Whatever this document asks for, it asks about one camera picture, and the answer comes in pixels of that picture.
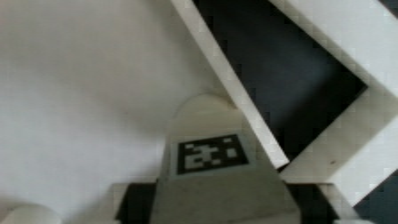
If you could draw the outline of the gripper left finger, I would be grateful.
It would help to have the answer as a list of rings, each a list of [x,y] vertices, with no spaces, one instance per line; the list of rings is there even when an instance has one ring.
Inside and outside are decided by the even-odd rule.
[[[154,183],[129,183],[115,213],[118,224],[148,224],[156,195]]]

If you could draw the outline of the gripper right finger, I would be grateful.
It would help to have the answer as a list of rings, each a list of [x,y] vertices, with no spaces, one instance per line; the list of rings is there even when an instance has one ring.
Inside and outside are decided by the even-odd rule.
[[[299,224],[337,224],[358,220],[358,214],[330,183],[287,183],[299,208]]]

